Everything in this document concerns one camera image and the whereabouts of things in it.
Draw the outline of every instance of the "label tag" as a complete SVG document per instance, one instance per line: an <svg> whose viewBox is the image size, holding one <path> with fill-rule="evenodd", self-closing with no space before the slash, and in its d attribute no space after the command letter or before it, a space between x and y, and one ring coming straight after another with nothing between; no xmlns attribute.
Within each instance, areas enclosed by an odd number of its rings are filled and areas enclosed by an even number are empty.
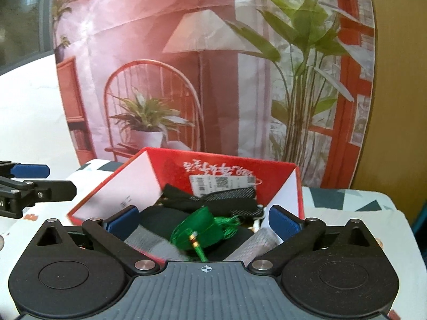
<svg viewBox="0 0 427 320"><path fill-rule="evenodd" d="M194 196L200 197L211 192L255 187L254 176L212 176L193 175L189 176L191 189Z"/></svg>

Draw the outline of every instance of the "wooden chair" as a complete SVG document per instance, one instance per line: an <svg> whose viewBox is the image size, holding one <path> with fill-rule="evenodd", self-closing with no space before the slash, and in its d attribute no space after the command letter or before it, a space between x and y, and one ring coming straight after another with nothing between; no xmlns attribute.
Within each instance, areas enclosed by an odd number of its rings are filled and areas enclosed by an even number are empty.
<svg viewBox="0 0 427 320"><path fill-rule="evenodd" d="M110 117L123 113L119 98L134 98L133 88L146 99L166 98L171 109L178 110L182 118L194 126L180 126L178 132L168 131L169 141L180 141L191 150L200 151L203 118L197 93L187 77L176 68L155 60L135 60L121 66L108 79L104 90L104 108L110 147L105 151L117 157L130 158L139 148L132 144L130 129L120 130L122 123Z"/></svg>

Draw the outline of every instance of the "printed backdrop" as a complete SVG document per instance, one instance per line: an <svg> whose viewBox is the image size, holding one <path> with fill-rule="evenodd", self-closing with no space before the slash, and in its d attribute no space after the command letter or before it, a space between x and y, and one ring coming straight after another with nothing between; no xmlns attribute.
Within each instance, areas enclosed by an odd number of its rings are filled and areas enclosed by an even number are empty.
<svg viewBox="0 0 427 320"><path fill-rule="evenodd" d="M155 146L351 183L371 105L371 0L53 0L53 30L81 164Z"/></svg>

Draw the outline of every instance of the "gray cloth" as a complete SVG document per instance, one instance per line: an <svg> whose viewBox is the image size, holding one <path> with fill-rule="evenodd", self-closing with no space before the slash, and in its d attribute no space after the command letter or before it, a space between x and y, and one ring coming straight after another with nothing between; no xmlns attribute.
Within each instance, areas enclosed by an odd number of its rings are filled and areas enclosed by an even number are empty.
<svg viewBox="0 0 427 320"><path fill-rule="evenodd" d="M138 228L125 240L133 248L140 249L151 255L167 261L188 261L189 258L166 239L156 235L139 225Z"/></svg>
<svg viewBox="0 0 427 320"><path fill-rule="evenodd" d="M278 244L274 231L269 227L264 227L258 230L224 261L243 261L243 264L248 266L255 258L274 249Z"/></svg>

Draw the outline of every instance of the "brown wall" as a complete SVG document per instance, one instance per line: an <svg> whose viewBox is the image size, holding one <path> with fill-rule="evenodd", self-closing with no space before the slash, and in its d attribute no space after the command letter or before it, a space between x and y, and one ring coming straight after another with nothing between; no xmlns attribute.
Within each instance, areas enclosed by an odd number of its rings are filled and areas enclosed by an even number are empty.
<svg viewBox="0 0 427 320"><path fill-rule="evenodd" d="M412 222L427 200L427 0L373 0L374 101L352 188L380 191Z"/></svg>

